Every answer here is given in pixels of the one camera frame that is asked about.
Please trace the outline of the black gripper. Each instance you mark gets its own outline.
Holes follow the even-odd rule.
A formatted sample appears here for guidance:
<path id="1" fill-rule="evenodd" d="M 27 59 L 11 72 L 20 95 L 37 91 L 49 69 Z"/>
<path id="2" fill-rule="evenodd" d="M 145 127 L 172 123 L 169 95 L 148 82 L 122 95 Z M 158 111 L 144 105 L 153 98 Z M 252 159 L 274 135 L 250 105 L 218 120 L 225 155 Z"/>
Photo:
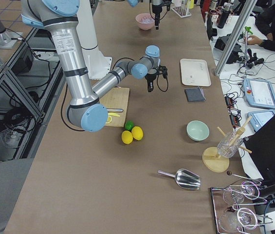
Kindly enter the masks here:
<path id="1" fill-rule="evenodd" d="M 147 80 L 147 91 L 152 92 L 154 89 L 153 82 L 158 75 L 162 75 L 164 79 L 168 79 L 167 67 L 159 65 L 157 68 L 151 69 L 145 76 Z"/>
<path id="2" fill-rule="evenodd" d="M 170 10 L 171 0 L 151 0 L 151 10 L 154 14 L 155 29 L 159 29 L 160 14 L 162 13 L 163 7 L 166 7 L 166 11 Z"/>

